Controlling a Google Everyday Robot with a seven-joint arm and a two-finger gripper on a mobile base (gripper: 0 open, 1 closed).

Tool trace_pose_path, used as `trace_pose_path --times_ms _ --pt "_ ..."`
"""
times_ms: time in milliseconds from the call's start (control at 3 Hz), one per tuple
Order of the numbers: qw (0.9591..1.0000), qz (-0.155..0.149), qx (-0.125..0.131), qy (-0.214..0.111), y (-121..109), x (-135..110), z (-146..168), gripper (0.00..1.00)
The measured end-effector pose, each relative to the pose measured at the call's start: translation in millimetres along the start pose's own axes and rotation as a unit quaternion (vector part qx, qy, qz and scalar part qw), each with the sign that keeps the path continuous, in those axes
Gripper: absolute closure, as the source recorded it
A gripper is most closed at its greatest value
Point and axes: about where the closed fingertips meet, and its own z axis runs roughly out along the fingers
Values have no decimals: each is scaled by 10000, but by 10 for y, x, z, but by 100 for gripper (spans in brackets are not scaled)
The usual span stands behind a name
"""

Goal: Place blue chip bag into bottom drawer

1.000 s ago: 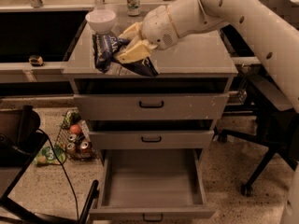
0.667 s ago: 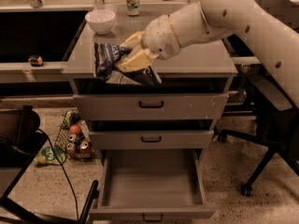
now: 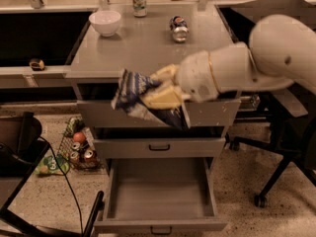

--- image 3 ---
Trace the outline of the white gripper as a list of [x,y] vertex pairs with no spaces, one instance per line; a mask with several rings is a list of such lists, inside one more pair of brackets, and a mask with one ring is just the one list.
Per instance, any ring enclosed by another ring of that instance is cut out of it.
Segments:
[[189,55],[179,66],[169,64],[151,74],[150,78],[159,82],[175,80],[180,87],[169,85],[148,91],[140,97],[148,109],[174,109],[185,100],[202,103],[214,100],[219,95],[211,74],[207,51]]

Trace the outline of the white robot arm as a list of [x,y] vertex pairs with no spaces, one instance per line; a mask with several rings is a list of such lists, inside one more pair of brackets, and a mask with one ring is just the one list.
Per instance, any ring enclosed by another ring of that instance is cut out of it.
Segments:
[[251,30],[249,42],[187,56],[153,75],[162,85],[141,101],[164,110],[191,100],[202,103],[230,91],[263,92],[296,82],[316,93],[316,33],[285,15],[271,15]]

